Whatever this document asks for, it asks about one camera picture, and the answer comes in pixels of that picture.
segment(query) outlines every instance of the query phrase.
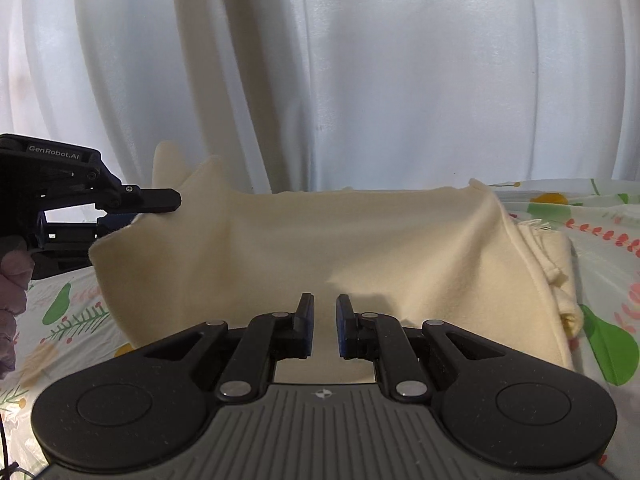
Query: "ribbed surface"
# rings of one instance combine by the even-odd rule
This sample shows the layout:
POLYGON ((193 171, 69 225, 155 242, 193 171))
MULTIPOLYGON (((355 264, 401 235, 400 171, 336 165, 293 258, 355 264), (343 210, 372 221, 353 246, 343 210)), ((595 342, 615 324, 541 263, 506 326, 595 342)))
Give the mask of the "ribbed surface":
MULTIPOLYGON (((42 480, 108 480, 52 468, 42 480)), ((431 413, 385 399, 375 384, 273 385, 222 409, 191 449, 118 480, 504 480, 454 446, 431 413)), ((610 480, 596 466, 519 479, 610 480)))

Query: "circular cap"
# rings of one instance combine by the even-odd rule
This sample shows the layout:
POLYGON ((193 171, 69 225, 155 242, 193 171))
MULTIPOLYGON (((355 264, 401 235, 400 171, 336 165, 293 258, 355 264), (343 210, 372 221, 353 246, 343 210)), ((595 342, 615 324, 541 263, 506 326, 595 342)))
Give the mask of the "circular cap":
POLYGON ((420 397, 427 392, 427 385, 420 381, 402 381, 396 384, 396 392, 403 397, 420 397))
POLYGON ((553 424, 571 410, 568 397, 546 384, 514 384, 501 391, 495 400, 504 416, 529 426, 553 424))
POLYGON ((151 409, 151 396, 131 384, 104 384, 78 399, 78 413, 96 426, 115 428, 142 418, 151 409))
POLYGON ((225 397, 244 397, 251 393, 251 385, 245 381, 227 381, 220 386, 220 393, 225 397))

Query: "human hand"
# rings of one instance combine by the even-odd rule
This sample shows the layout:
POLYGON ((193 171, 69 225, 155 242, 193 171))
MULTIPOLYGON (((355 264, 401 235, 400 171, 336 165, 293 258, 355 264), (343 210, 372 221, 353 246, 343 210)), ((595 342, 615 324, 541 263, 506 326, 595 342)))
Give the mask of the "human hand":
POLYGON ((0 380, 15 370, 15 316, 27 308, 33 267, 20 237, 0 238, 0 380))

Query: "white curtain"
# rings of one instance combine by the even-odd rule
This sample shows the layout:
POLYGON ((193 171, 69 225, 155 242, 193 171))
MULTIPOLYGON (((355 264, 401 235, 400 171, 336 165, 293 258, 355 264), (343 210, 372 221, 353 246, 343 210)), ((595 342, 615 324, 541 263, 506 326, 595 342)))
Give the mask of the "white curtain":
POLYGON ((0 131, 242 190, 640 178, 640 0, 0 0, 0 131))

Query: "green pear print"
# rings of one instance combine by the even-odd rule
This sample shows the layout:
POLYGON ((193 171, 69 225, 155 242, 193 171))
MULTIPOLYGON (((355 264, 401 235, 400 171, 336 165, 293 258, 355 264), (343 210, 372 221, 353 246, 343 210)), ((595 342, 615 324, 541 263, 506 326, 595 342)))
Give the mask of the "green pear print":
POLYGON ((588 306, 580 307, 584 312, 584 332, 605 380, 616 386, 625 384, 638 369, 638 343, 629 332, 600 319, 588 306))
POLYGON ((65 315, 69 308, 69 292, 71 291, 71 283, 67 283, 53 300, 51 306, 42 318, 43 325, 50 325, 65 315))

